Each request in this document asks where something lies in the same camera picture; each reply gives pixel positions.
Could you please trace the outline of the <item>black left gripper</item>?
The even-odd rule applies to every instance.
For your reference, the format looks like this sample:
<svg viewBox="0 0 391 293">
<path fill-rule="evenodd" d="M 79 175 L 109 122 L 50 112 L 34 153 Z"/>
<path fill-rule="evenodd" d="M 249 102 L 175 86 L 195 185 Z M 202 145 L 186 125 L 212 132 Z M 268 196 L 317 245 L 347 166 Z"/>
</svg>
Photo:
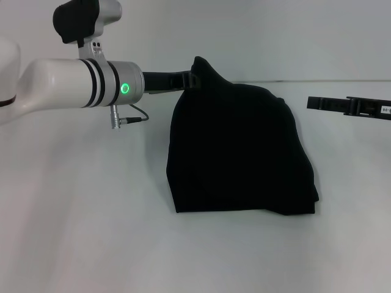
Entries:
<svg viewBox="0 0 391 293">
<path fill-rule="evenodd" d="M 201 89 L 201 80 L 191 71 L 143 72 L 144 92 L 149 94 Z"/>
</svg>

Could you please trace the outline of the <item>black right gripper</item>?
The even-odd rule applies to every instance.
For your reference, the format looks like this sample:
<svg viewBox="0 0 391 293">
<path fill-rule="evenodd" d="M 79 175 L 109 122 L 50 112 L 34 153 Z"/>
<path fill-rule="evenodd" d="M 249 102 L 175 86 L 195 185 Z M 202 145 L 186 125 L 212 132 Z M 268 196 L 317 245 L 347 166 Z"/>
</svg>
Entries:
<svg viewBox="0 0 391 293">
<path fill-rule="evenodd" d="M 390 101 L 357 97 L 348 97 L 348 100 L 310 96 L 307 100 L 307 108 L 346 111 L 347 116 L 390 120 Z"/>
</svg>

